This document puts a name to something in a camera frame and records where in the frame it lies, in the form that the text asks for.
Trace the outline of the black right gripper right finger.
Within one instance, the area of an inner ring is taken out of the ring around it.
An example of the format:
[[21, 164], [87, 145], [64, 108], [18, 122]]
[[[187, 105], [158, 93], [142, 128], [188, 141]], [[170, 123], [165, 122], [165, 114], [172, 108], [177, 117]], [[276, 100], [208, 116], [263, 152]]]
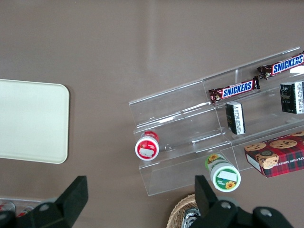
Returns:
[[256, 207], [252, 213], [235, 203], [219, 200], [203, 175], [195, 176], [195, 201], [201, 217], [192, 228], [291, 228], [292, 224], [278, 210]]

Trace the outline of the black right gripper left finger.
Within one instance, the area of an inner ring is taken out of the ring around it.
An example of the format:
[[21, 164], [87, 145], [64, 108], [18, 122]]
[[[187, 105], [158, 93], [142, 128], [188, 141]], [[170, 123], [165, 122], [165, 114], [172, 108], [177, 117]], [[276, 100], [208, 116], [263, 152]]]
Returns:
[[78, 176], [57, 198], [0, 199], [2, 228], [71, 228], [88, 201], [87, 177]]

